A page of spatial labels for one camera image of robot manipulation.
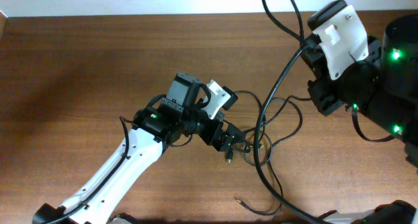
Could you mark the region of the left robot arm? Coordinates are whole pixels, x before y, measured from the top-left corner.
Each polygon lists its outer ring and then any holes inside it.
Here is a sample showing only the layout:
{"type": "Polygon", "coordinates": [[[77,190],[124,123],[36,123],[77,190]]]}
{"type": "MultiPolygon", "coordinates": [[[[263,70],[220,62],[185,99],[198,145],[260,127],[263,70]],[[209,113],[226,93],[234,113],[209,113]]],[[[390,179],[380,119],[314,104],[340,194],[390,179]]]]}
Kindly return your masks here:
{"type": "Polygon", "coordinates": [[[232,124],[223,130],[220,110],[237,99],[214,80],[204,84],[177,73],[168,93],[154,97],[132,120],[120,118],[124,138],[92,178],[58,208],[43,204],[33,222],[107,223],[139,176],[181,136],[197,135],[217,151],[228,151],[244,134],[232,124]]]}

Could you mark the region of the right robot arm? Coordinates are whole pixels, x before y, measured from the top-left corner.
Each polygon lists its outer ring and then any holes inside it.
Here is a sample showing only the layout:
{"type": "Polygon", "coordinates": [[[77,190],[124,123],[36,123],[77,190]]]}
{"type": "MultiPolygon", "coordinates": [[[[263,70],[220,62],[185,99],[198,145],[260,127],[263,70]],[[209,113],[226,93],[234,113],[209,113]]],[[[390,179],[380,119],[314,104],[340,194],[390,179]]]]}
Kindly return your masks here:
{"type": "Polygon", "coordinates": [[[359,127],[359,114],[389,132],[382,142],[402,141],[406,161],[416,166],[417,15],[391,21],[383,40],[369,36],[371,56],[364,61],[351,60],[337,80],[330,77],[321,41],[319,35],[311,34],[302,53],[316,77],[308,82],[308,92],[318,111],[328,116],[346,104],[352,108],[353,125],[361,138],[365,135],[359,127]]]}

